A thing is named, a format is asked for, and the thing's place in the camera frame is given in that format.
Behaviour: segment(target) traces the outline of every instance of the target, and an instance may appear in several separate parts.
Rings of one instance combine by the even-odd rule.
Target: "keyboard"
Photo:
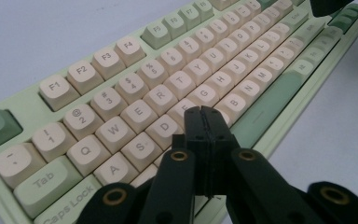
[[[102,185],[139,186],[194,105],[269,156],[356,36],[357,4],[197,0],[150,21],[0,103],[0,217],[71,223]],[[220,221],[224,197],[196,212]]]

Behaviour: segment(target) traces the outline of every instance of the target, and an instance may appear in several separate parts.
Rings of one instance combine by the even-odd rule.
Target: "mechanical keyboard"
[[[357,35],[357,4],[196,0],[151,21],[0,103],[1,218],[75,222],[101,185],[140,185],[194,105],[270,155]],[[223,207],[199,197],[196,222]]]

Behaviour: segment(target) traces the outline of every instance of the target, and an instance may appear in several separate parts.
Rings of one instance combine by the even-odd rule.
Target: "space bar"
[[[250,107],[231,131],[240,129],[236,136],[241,147],[252,148],[261,135],[278,117],[302,85],[302,78],[295,74],[282,74]]]

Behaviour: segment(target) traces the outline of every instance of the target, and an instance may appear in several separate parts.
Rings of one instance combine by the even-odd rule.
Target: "white surface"
[[[190,2],[0,1],[0,101]],[[358,40],[270,161],[300,189],[326,180],[358,195]]]

